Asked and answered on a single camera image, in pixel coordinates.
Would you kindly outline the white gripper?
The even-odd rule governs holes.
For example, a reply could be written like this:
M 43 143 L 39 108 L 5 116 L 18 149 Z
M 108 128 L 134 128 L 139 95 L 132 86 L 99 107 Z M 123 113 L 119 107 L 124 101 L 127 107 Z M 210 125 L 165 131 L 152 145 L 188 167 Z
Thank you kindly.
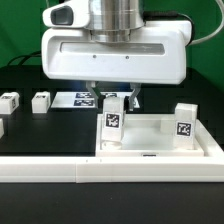
M 179 84 L 186 77 L 188 20 L 150 19 L 141 0 L 67 0 L 42 14 L 44 73 L 51 79 L 87 81 L 98 107 L 95 81 L 127 82 L 129 110 L 140 83 Z

